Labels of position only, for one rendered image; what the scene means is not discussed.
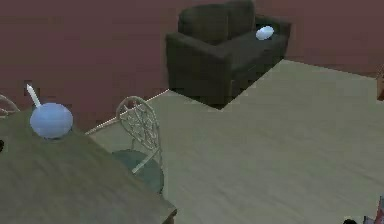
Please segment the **brown wooden furniture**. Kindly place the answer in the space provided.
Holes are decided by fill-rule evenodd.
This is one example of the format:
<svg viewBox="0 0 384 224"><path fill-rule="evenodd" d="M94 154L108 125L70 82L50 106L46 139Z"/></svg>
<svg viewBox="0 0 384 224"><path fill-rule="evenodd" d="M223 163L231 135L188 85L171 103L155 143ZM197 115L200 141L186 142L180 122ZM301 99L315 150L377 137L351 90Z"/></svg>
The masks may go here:
<svg viewBox="0 0 384 224"><path fill-rule="evenodd" d="M380 67L377 74L377 100L384 101L384 64Z"/></svg>

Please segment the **pale blue round lantern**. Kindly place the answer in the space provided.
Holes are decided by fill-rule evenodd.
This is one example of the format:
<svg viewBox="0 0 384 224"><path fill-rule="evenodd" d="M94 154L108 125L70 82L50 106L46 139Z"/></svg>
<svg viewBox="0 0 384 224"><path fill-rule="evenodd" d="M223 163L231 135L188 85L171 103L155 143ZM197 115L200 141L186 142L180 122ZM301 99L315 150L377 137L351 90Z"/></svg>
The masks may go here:
<svg viewBox="0 0 384 224"><path fill-rule="evenodd" d="M73 115L62 104L45 103L33 110L30 126L42 138L61 138L71 130Z"/></svg>

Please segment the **dark grey sofa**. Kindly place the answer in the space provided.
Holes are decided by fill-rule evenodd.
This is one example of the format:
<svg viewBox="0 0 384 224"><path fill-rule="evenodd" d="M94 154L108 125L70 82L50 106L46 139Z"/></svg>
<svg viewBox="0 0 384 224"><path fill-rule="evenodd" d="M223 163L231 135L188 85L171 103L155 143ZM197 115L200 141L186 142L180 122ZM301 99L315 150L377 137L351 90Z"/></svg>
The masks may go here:
<svg viewBox="0 0 384 224"><path fill-rule="evenodd" d="M258 40L264 26L274 34ZM290 33L289 22L257 14L252 0L186 8L165 37L169 89L221 109L284 58Z"/></svg>

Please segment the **white candle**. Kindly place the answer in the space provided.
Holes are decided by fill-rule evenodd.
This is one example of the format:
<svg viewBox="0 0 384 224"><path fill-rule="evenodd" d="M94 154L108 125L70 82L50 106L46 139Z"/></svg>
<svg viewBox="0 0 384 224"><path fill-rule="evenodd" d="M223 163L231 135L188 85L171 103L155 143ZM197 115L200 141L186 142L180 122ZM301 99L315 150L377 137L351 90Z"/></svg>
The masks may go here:
<svg viewBox="0 0 384 224"><path fill-rule="evenodd" d="M27 89L33 103L35 104L36 108L40 107L41 103L40 103L40 100L39 100L34 88L31 85L27 84L26 89Z"/></svg>

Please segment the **pale blue ball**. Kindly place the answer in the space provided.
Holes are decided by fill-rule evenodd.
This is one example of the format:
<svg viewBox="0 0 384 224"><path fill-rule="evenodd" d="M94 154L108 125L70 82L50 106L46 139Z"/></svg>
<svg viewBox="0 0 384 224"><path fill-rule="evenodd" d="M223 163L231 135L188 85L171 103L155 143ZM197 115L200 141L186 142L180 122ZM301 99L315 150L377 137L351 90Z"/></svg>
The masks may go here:
<svg viewBox="0 0 384 224"><path fill-rule="evenodd" d="M255 37L258 40L266 40L274 34L274 28L271 26L264 26L260 28L256 33Z"/></svg>

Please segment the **brown wooden table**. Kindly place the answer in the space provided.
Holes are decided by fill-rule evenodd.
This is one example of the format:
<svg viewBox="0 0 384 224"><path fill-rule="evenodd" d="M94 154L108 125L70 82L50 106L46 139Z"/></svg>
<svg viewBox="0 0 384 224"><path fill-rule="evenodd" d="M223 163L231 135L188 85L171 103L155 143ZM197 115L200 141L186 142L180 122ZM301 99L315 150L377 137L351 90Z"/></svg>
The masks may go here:
<svg viewBox="0 0 384 224"><path fill-rule="evenodd" d="M30 116L0 119L0 224L174 224L176 207L89 136L43 139Z"/></svg>

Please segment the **white ornate metal chair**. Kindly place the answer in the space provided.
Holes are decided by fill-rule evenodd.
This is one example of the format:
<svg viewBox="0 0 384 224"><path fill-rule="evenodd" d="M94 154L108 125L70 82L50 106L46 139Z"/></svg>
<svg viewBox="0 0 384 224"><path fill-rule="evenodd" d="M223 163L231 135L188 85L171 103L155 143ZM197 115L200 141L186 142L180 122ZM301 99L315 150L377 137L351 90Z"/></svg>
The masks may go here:
<svg viewBox="0 0 384 224"><path fill-rule="evenodd" d="M112 155L152 191L162 194L165 174L160 126L154 109L141 97L128 96L118 105L116 118L131 137L131 145Z"/></svg>
<svg viewBox="0 0 384 224"><path fill-rule="evenodd" d="M6 118L19 111L20 109L12 100L0 94L0 118Z"/></svg>

